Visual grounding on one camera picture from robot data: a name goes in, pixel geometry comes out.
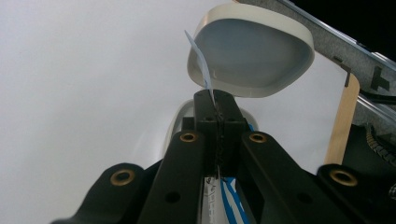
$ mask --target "white backdrop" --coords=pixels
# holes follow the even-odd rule
[[[0,223],[70,217],[108,167],[159,160],[177,109],[200,90],[187,75],[184,30],[194,34],[205,13],[225,2],[1,1]],[[281,99],[238,103],[315,170],[345,73],[317,55],[307,74]],[[318,145],[321,154],[313,155]]]

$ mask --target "white oval lid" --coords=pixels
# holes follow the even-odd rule
[[[242,97],[281,91],[308,69],[315,55],[312,35],[302,24],[239,3],[211,9],[198,25],[194,40],[205,56],[213,88]],[[193,49],[188,72],[204,86]]]

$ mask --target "metal bolt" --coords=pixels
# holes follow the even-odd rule
[[[262,133],[253,133],[248,138],[255,143],[264,143],[267,141],[267,137]]]
[[[194,142],[195,140],[197,140],[198,135],[196,135],[195,133],[183,133],[180,136],[180,140],[183,142]]]
[[[134,181],[134,171],[122,169],[118,170],[110,177],[110,182],[114,186],[124,186]]]
[[[348,187],[358,185],[358,179],[347,171],[335,169],[330,171],[330,177],[333,181]]]

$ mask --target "wooden strip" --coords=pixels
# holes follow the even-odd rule
[[[360,84],[354,75],[350,75],[349,85],[344,88],[337,116],[332,128],[332,136],[327,149],[324,164],[341,164],[347,146],[347,139],[358,100]]]

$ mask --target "black metal bar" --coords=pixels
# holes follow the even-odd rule
[[[218,143],[218,120],[209,90],[194,94],[195,130],[205,138],[205,175],[216,175],[216,151]]]
[[[138,223],[200,223],[204,152],[202,134],[173,136]]]
[[[94,183],[75,215],[52,224],[135,223],[147,195],[145,172],[122,163],[105,170]]]
[[[361,223],[395,223],[396,201],[388,196],[389,186],[337,164],[321,166],[318,180],[351,218]]]
[[[244,133],[242,142],[242,162],[265,200],[258,223],[351,223],[273,137]]]
[[[248,223],[256,224],[257,221],[262,220],[262,210],[265,204],[264,198],[248,172],[248,168],[242,162],[239,165],[235,188],[244,206]]]
[[[214,90],[218,110],[222,115],[219,126],[218,161],[223,176],[236,176],[241,146],[241,135],[247,130],[247,123],[233,96],[225,91]]]
[[[186,117],[181,121],[181,130],[194,130],[194,117]]]

